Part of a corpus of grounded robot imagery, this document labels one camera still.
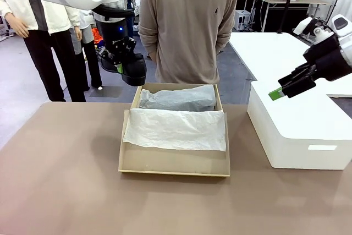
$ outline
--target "beige sweater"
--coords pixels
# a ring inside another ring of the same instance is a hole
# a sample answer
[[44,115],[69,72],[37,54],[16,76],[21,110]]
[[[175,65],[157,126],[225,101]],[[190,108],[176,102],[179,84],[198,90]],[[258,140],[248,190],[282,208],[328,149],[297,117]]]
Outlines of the beige sweater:
[[216,84],[216,54],[230,39],[237,0],[141,0],[139,35],[157,52],[157,80]]

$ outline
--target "tabletop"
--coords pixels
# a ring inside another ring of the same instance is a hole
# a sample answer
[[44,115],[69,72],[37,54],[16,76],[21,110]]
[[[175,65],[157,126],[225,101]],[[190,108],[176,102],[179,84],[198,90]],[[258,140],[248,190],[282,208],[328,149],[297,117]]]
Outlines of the tabletop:
[[[229,43],[258,81],[276,81],[306,62],[309,46],[294,36],[275,32],[233,32]],[[329,96],[352,97],[352,74],[334,82],[316,81],[317,88]]]
[[[263,0],[270,4],[286,4],[287,0]],[[326,1],[322,0],[291,0],[290,4],[315,4],[315,5],[331,5]]]
[[273,169],[246,106],[224,106],[227,179],[119,173],[125,109],[43,105],[0,152],[0,233],[350,234],[352,166]]

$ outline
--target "wrapped item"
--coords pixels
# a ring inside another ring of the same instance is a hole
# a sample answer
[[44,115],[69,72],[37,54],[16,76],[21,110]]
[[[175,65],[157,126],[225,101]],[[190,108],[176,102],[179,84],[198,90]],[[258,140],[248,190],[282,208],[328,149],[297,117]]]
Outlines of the wrapped item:
[[124,142],[171,150],[226,151],[223,111],[130,110]]
[[143,89],[139,108],[174,111],[213,111],[216,105],[213,85],[203,85],[192,89],[161,90],[155,94]]

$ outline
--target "cardboard box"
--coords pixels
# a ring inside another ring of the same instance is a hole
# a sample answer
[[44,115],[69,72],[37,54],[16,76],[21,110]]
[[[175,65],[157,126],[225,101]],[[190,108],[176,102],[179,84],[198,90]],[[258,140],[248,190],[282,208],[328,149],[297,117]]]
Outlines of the cardboard box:
[[[196,88],[201,85],[193,84],[145,84],[137,89],[131,105],[138,107],[138,101],[142,89],[156,93],[160,90],[181,90]],[[223,110],[217,86],[214,86],[216,96],[215,111]],[[129,111],[125,111],[122,130],[124,138]],[[160,148],[145,148],[131,143],[121,142],[119,172],[130,173],[155,173],[155,174],[178,174],[185,176],[230,176],[230,153],[227,122],[226,127],[226,151],[195,151],[195,150],[167,150]]]

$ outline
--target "white storage bin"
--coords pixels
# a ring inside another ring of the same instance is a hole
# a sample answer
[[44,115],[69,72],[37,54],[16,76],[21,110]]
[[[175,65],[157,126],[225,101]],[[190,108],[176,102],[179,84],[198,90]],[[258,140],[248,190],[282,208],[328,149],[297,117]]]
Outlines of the white storage bin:
[[235,29],[243,30],[249,23],[251,13],[247,10],[235,11]]
[[312,89],[272,101],[277,84],[252,82],[248,114],[274,168],[343,170],[352,160],[352,119]]

